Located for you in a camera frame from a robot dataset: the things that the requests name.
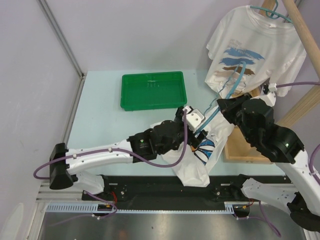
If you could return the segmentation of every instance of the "reflective metal surface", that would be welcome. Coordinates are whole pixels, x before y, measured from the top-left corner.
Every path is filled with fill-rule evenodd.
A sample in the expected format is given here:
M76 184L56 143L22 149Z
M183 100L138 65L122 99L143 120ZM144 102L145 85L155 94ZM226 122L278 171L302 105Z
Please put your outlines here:
M305 240L290 217L271 206L266 214L279 229L282 239ZM251 216L262 217L258 205ZM39 240L278 240L269 226L259 220L236 220L225 214L116 214L96 220L89 216L50 226L76 216L72 213L47 212Z

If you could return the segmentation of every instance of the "white table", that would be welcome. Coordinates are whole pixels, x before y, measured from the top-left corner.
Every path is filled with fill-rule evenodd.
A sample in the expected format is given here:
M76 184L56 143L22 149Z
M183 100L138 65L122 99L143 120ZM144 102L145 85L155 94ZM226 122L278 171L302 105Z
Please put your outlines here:
M176 109L124 111L120 107L122 75L159 70L89 71L87 73L74 123L68 141L68 148L90 148L112 144L148 129L151 124L173 120ZM204 111L216 94L205 84L206 70L182 70L188 105ZM285 175L274 164L250 164L223 162L223 154L209 173L212 176L225 175ZM155 163L167 164L160 156ZM93 174L108 176L172 176L170 168L154 167L143 162L135 164L114 164L93 168Z

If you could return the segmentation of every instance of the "t-shirt sleeve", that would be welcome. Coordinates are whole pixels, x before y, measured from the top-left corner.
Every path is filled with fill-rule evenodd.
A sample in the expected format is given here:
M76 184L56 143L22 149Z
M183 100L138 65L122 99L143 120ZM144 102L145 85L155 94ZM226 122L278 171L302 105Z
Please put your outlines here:
M212 37L210 38L208 44L206 45L206 48L209 50L209 58L211 60L214 59L214 56L216 55L218 49L219 49L219 46L222 42L222 36L224 34L224 27L223 27L223 24L222 22L220 21L219 22L219 25L216 27Z
M286 62L274 74L271 74L270 83L276 83L277 85L293 83L306 59L306 55L306 51L304 51L302 55ZM284 97L290 89L291 86L278 88L277 95L279 97Z

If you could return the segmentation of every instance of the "cable connector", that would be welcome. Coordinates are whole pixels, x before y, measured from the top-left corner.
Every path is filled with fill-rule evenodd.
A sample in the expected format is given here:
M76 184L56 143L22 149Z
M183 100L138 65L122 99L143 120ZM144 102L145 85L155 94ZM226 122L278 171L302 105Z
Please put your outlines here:
M317 175L317 174L318 174L318 171L317 171L317 170L314 170L314 172L309 172L309 175L310 175L310 176Z
M268 88L269 88L270 92L277 92L277 84L276 83L270 83Z

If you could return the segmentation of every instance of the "brown print on shirt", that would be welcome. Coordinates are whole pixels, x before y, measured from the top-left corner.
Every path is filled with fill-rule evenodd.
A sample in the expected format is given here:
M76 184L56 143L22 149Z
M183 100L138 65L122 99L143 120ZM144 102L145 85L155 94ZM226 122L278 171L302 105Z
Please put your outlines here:
M236 69L236 66L225 66L223 68L223 70L226 70L226 71L228 71L228 70L233 70L234 71L235 69ZM239 66L238 69L236 70L236 72L240 73L241 70L242 70L242 66ZM254 71L252 71L251 69L248 69L248 68L246 68L244 70L244 74L245 75L255 75Z

